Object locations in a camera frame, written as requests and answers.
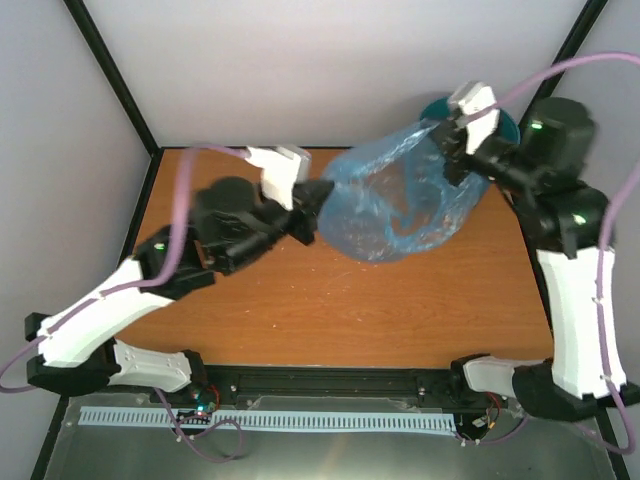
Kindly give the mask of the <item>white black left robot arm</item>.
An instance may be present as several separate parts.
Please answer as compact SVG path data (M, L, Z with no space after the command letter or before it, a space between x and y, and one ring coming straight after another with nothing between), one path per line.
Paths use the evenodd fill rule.
M334 188L329 180L292 187L285 208L265 189L223 177L198 191L182 231L165 226L141 243L100 286L53 316L32 313L25 338L36 354L26 363L29 386L75 397L107 386L141 386L201 400L208 378L199 353L163 353L117 339L125 327L251 265L286 236L313 242L317 216Z

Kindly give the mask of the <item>blue plastic trash bag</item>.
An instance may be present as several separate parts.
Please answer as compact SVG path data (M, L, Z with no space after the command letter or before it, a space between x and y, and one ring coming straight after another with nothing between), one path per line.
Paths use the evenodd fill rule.
M489 182L477 174L458 186L446 180L445 158L429 137L437 125L416 122L329 162L322 177L334 188L318 230L333 249L369 263L394 262L437 248L460 230Z

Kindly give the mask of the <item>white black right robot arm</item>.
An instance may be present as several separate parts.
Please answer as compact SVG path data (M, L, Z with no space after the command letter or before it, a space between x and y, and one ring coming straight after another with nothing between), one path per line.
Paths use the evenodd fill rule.
M612 238L600 234L608 199L581 179L597 130L590 112L567 98L543 99L513 143L499 134L497 112L467 125L470 102L450 98L447 106L432 132L445 177L459 185L476 174L510 193L543 272L553 335L545 360L476 354L454 361L463 386L515 399L533 417L571 423L617 403L637 404L639 389L615 354L608 300L615 252Z

